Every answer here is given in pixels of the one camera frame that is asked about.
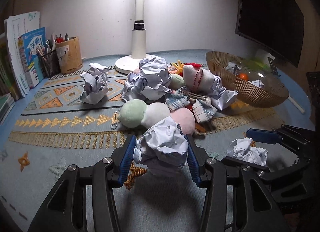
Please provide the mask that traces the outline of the white paper book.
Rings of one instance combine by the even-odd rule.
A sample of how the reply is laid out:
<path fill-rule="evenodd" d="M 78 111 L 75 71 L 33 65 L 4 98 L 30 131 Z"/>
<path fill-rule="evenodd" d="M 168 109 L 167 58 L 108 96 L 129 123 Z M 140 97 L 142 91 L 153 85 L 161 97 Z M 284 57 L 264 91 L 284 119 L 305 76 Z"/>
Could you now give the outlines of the white paper book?
<path fill-rule="evenodd" d="M 25 97 L 30 90 L 20 57 L 18 39 L 30 31 L 40 27 L 40 12 L 32 11 L 5 20 L 5 35 L 11 69 L 20 94 Z"/>

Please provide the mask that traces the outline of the black mesh pen cup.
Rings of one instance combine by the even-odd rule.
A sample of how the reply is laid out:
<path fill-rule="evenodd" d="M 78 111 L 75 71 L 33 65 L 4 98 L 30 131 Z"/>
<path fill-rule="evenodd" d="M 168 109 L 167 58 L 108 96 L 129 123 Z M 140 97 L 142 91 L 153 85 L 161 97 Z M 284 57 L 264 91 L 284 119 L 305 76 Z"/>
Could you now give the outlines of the black mesh pen cup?
<path fill-rule="evenodd" d="M 59 60 L 56 51 L 51 51 L 44 55 L 38 54 L 42 70 L 46 77 L 50 78 L 61 73 Z"/>

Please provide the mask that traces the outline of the blue workbook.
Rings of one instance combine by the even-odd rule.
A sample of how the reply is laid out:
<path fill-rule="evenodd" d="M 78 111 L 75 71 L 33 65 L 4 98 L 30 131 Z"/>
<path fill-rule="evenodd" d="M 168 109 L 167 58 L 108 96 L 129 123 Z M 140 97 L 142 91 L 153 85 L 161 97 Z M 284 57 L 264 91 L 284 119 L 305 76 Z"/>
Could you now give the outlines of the blue workbook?
<path fill-rule="evenodd" d="M 42 50 L 45 41 L 45 27 L 27 32 L 18 38 L 20 58 L 30 88 L 35 88 L 44 78 L 37 51 Z"/>

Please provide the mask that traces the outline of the amber ribbed glass bowl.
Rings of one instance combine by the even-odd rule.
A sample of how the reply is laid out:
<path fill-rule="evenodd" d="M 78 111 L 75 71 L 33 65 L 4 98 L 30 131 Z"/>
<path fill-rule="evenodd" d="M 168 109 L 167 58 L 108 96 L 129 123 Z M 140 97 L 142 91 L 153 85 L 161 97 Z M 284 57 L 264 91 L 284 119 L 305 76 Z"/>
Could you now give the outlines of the amber ribbed glass bowl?
<path fill-rule="evenodd" d="M 237 90 L 238 99 L 253 107 L 268 108 L 280 105 L 289 97 L 289 91 L 278 77 L 270 70 L 256 64 L 254 61 L 221 51 L 206 53 L 208 68 L 211 73 L 221 77 L 222 85 L 229 90 Z M 241 71 L 249 77 L 244 81 L 225 70 L 229 62 L 237 64 Z M 251 84 L 251 81 L 261 80 L 264 89 Z"/>

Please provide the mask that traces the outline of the white chicken plush toy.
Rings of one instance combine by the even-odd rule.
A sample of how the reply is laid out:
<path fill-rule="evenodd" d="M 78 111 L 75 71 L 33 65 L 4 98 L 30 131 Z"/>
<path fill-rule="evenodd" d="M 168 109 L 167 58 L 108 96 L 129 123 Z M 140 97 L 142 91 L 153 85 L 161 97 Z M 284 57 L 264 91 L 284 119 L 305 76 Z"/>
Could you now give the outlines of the white chicken plush toy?
<path fill-rule="evenodd" d="M 207 69 L 185 64 L 183 66 L 183 80 L 187 88 L 192 92 L 208 93 L 213 86 L 215 77 Z"/>

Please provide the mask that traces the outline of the bamboo pen holder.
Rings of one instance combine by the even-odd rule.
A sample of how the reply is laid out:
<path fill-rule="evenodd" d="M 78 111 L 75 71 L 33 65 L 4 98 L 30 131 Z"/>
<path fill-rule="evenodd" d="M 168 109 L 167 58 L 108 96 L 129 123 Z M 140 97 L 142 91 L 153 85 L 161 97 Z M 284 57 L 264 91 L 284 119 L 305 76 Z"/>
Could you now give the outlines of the bamboo pen holder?
<path fill-rule="evenodd" d="M 56 53 L 62 74 L 73 73 L 82 68 L 82 57 L 78 37 L 56 44 Z"/>

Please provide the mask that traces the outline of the plaid fabric bow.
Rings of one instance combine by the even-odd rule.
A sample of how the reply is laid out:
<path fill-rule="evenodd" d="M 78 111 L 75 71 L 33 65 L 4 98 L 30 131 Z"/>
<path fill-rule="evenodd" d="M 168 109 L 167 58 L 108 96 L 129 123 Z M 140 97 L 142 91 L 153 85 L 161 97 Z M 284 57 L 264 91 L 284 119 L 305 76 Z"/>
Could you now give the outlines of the plaid fabric bow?
<path fill-rule="evenodd" d="M 217 112 L 217 109 L 211 104 L 210 98 L 178 90 L 165 95 L 165 104 L 172 112 L 180 108 L 191 110 L 197 123 L 210 121 Z"/>

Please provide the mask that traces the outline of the paper ball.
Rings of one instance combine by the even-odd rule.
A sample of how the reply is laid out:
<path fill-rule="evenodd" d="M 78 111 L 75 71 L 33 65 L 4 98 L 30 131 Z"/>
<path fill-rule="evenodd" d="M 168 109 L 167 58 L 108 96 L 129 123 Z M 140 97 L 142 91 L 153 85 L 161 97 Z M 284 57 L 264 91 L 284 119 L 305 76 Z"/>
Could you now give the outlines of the paper ball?
<path fill-rule="evenodd" d="M 84 103 L 96 105 L 100 102 L 108 89 L 108 67 L 99 63 L 90 63 L 88 72 L 83 72 L 80 76 L 84 80 L 83 92 L 80 100 Z"/>
<path fill-rule="evenodd" d="M 170 172 L 185 166 L 188 147 L 180 125 L 166 117 L 136 141 L 133 160 L 149 169 Z"/>

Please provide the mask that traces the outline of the small dango plush behind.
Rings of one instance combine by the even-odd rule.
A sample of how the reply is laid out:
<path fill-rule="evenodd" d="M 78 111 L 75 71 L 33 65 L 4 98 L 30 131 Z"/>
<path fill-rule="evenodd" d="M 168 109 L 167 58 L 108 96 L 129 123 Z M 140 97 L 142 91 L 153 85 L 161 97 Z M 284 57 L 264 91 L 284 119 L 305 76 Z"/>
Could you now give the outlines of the small dango plush behind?
<path fill-rule="evenodd" d="M 178 74 L 172 74 L 169 88 L 173 90 L 178 90 L 183 86 L 185 86 L 183 77 Z"/>

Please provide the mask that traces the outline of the three-ball dango plush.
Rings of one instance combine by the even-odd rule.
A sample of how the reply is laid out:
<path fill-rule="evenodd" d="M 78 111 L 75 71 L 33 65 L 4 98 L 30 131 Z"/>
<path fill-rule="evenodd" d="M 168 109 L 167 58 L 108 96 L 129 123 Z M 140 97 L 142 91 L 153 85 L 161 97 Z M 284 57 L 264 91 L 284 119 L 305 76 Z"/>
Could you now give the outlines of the three-ball dango plush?
<path fill-rule="evenodd" d="M 149 129 L 166 117 L 171 117 L 175 123 L 179 124 L 183 134 L 194 134 L 195 117 L 191 110 L 185 107 L 170 111 L 168 106 L 161 102 L 147 105 L 140 99 L 133 99 L 126 102 L 117 113 L 117 120 L 129 129 L 140 125 Z"/>

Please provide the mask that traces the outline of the upright green books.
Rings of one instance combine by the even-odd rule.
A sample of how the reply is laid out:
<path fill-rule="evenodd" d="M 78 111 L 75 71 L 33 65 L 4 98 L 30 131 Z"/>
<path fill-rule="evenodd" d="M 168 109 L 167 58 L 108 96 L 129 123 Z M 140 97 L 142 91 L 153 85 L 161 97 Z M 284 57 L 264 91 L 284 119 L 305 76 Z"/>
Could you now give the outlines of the upright green books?
<path fill-rule="evenodd" d="M 11 93 L 11 96 L 15 101 L 18 101 L 21 97 L 16 80 L 11 68 L 11 62 L 9 61 L 9 54 L 7 49 L 7 39 L 5 33 L 1 34 L 1 77 L 7 89 Z"/>

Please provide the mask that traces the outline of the orange ball in bowl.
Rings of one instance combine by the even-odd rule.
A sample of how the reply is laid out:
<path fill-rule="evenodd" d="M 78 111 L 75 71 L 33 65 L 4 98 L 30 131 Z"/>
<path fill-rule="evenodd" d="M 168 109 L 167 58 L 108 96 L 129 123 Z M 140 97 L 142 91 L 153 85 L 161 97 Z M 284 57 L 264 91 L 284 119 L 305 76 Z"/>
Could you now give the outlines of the orange ball in bowl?
<path fill-rule="evenodd" d="M 238 75 L 238 77 L 239 77 L 240 79 L 243 79 L 244 81 L 249 81 L 249 77 L 248 77 L 248 75 L 245 74 L 245 73 L 240 73 L 240 74 Z"/>

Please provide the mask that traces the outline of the large crumpled paper centre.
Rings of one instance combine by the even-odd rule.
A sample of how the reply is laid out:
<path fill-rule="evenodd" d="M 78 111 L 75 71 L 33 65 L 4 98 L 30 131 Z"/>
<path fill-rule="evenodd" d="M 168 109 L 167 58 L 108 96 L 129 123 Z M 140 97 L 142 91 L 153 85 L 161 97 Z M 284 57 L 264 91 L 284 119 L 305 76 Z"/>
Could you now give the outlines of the large crumpled paper centre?
<path fill-rule="evenodd" d="M 139 62 L 138 73 L 129 73 L 121 97 L 125 101 L 159 100 L 171 93 L 169 85 L 172 76 L 169 73 L 167 62 L 164 58 L 155 56 L 144 58 Z"/>

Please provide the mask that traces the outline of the stack of green books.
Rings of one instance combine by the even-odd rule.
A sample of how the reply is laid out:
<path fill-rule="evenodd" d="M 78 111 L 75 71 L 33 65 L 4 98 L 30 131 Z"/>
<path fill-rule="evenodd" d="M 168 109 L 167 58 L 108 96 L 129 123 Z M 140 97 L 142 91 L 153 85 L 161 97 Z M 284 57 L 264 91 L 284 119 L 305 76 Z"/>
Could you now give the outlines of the stack of green books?
<path fill-rule="evenodd" d="M 8 114 L 15 106 L 14 98 L 10 93 L 1 96 L 1 108 L 0 108 L 0 125 L 3 125 Z"/>

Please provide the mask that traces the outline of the black monitor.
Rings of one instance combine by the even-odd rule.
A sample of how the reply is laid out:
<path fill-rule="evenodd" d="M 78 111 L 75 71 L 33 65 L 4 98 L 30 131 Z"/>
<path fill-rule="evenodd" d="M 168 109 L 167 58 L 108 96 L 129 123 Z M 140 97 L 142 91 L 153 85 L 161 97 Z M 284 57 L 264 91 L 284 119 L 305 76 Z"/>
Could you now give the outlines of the black monitor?
<path fill-rule="evenodd" d="M 235 32 L 263 45 L 273 56 L 299 65 L 304 15 L 295 0 L 239 0 Z"/>

